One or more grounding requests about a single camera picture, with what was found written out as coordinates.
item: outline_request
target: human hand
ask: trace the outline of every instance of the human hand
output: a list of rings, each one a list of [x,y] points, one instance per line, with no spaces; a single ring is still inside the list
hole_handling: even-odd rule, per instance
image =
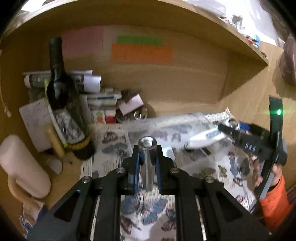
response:
[[[259,175],[260,170],[261,170],[261,166],[259,164],[259,160],[256,159],[254,162],[254,170],[253,170],[253,176],[252,176],[255,187],[258,187],[260,183],[263,181],[262,176]],[[273,165],[272,172],[274,173],[274,179],[270,185],[271,187],[278,184],[283,172],[283,167],[281,165]]]

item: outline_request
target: metal bolt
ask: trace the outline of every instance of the metal bolt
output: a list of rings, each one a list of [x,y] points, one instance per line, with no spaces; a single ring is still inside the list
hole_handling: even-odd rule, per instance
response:
[[[213,183],[215,181],[215,179],[212,176],[206,176],[205,177],[205,181],[207,183]]]
[[[176,173],[179,172],[179,169],[176,168],[176,167],[173,167],[173,168],[170,169],[170,172],[176,174]]]
[[[237,126],[239,125],[238,122],[235,119],[230,119],[228,121],[228,123],[229,123],[229,127],[234,128],[234,129],[236,129]]]
[[[91,180],[91,177],[90,176],[84,176],[83,178],[81,178],[81,181],[83,183],[88,183],[88,182],[90,182],[90,180]]]
[[[124,169],[124,167],[118,167],[118,168],[116,168],[116,172],[117,173],[124,173],[126,170]]]
[[[136,111],[134,114],[133,114],[135,120],[139,120],[141,119],[141,113],[139,111]]]

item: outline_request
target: orange sticky note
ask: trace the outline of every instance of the orange sticky note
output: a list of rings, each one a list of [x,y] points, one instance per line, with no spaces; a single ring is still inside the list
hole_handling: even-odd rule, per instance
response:
[[[113,44],[112,62],[172,64],[172,49],[164,46]]]

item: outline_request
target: bottle neck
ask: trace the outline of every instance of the bottle neck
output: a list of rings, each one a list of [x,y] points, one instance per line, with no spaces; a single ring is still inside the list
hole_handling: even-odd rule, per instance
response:
[[[54,81],[57,81],[65,73],[62,53],[62,39],[60,37],[51,39],[49,44],[49,59],[52,77],[54,77]]]

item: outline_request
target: green sticky note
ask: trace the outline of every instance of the green sticky note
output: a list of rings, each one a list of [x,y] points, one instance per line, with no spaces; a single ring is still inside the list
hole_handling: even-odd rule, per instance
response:
[[[118,35],[117,44],[151,45],[162,46],[163,41],[159,38],[133,35]]]

